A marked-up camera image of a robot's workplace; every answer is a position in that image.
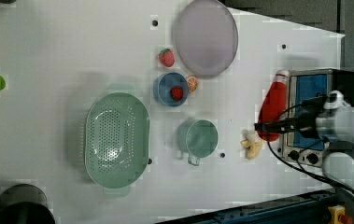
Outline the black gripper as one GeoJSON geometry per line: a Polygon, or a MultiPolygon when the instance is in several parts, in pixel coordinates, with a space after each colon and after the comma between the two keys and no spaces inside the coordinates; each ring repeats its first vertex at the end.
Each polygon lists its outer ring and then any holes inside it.
{"type": "MultiPolygon", "coordinates": [[[[324,101],[322,98],[311,98],[303,100],[296,110],[295,130],[304,138],[319,139],[317,132],[316,118],[322,112],[324,101]]],[[[293,126],[293,121],[277,121],[267,123],[255,123],[255,131],[264,134],[294,133],[294,129],[285,127],[293,126]]]]}

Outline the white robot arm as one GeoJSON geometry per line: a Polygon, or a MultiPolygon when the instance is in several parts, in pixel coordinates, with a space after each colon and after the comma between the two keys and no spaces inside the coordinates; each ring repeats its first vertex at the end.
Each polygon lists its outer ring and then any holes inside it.
{"type": "Polygon", "coordinates": [[[254,124],[255,131],[268,141],[273,134],[299,133],[305,138],[328,143],[324,157],[344,153],[354,160],[354,107],[344,100],[305,100],[298,117],[285,118],[278,113],[268,121],[254,124]]]}

